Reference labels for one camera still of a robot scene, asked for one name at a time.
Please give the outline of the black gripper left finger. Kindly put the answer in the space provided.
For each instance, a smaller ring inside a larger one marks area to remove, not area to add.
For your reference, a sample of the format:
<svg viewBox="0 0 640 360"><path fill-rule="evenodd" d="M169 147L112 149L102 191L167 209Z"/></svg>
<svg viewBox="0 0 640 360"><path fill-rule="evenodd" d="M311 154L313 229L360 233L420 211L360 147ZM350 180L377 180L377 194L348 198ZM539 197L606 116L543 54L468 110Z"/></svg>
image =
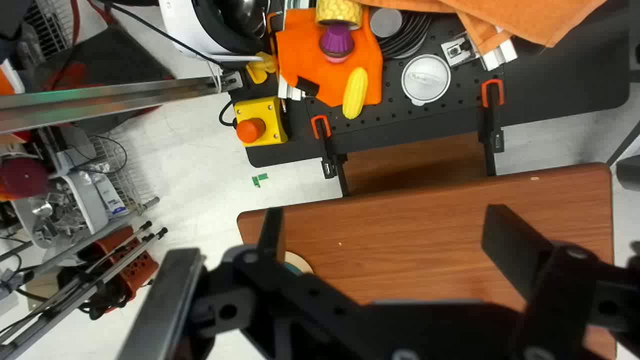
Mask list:
<svg viewBox="0 0 640 360"><path fill-rule="evenodd" d="M258 236L258 253L273 258L284 258L284 211L269 209Z"/></svg>

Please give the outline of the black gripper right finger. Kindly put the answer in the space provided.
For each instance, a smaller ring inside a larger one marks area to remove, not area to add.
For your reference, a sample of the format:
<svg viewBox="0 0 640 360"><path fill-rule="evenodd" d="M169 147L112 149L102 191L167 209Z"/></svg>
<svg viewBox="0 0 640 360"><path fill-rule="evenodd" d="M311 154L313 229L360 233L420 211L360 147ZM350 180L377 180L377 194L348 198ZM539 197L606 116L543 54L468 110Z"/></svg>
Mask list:
<svg viewBox="0 0 640 360"><path fill-rule="evenodd" d="M554 247L508 206L491 204L485 212L482 251L516 292L530 299Z"/></svg>

